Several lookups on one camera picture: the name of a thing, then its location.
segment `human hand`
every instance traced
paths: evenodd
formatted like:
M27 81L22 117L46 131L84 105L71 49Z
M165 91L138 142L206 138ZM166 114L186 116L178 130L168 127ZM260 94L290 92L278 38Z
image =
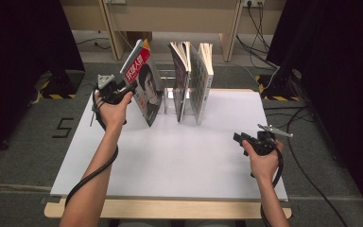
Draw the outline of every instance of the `human hand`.
M252 145L246 140L243 141L243 148L249 154L251 160L251 172L257 182L272 183L273 175L279 165L278 154L276 150L265 156L258 155ZM282 151L283 144L276 140L276 148Z
M99 101L96 106L99 107L99 113L102 117L106 129L112 129L120 127L124 124L126 120L126 109L132 98L132 92L128 92L123 97L122 101L117 105L112 105L109 103L102 103ZM99 93L95 93L95 100L99 99Z

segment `standing book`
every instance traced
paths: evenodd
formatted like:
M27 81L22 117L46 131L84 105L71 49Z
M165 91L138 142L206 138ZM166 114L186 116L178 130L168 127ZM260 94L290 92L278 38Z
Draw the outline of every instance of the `standing book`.
M120 74L129 86L137 80L133 96L151 126L158 114L164 96L164 83L158 68L150 57L148 40L138 40L123 64Z
M188 82L190 79L190 43L171 42L169 45L175 66L175 83L173 85L173 99L175 102L178 122L182 122L184 115Z
M198 53L192 46L191 65L190 104L197 124L201 124L214 78L212 44L199 44Z
M189 92L196 122L201 124L214 77L212 44L200 44L199 51L189 42L173 42L169 48L175 65L173 97L178 121L182 121L185 100Z

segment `white table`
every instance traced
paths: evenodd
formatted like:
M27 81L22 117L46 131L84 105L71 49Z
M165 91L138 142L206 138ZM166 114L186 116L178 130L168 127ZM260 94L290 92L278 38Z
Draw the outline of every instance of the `white table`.
M90 101L52 187L52 196L66 197L80 180L102 138L104 131L96 121L90 127L91 106ZM152 205L163 210L154 215L155 211L143 209L138 210L142 212L138 215L134 209L129 212L117 207L117 213L106 213L104 208L102 217L236 218L232 213L237 213L240 218L260 218L260 194L250 176L250 160L233 140L235 132L255 136L257 124L266 125L267 120L260 96L255 92L211 90L201 125L196 124L193 115L186 115L178 123L176 115L160 113L150 128L133 100L128 106L128 124L119 139L119 155L112 165L106 204L110 210L119 204L123 208L130 204ZM276 192L288 206L283 179ZM63 200L48 205L47 216L61 216ZM160 208L161 205L175 206L187 213ZM222 214L205 214L202 210L218 205L226 205L222 209L234 208L230 212L223 210ZM291 210L285 211L289 217Z

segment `forearm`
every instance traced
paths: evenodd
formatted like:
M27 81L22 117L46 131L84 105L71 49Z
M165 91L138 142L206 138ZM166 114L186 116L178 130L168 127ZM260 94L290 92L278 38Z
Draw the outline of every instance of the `forearm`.
M261 202L270 226L289 226L272 182L258 181Z
M104 166L113 156L122 126L107 129L83 179ZM61 226L96 226L106 198L112 166L83 185L69 200L63 213Z

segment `human arm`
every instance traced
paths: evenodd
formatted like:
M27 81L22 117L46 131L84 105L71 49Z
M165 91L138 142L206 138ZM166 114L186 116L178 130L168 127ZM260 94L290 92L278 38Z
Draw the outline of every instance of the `human arm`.
M274 150L268 155L260 156L246 140L243 141L243 147L250 156L251 172L258 183L262 206L270 226L289 226L272 183L278 168L278 154ZM283 144L276 141L276 148L282 151Z
M82 179L104 166L112 158L126 120L126 109L131 97L132 93L127 93L117 105L104 103L100 106L99 112L106 130ZM74 194L64 209L60 226L97 226L108 189L111 167L96 175Z

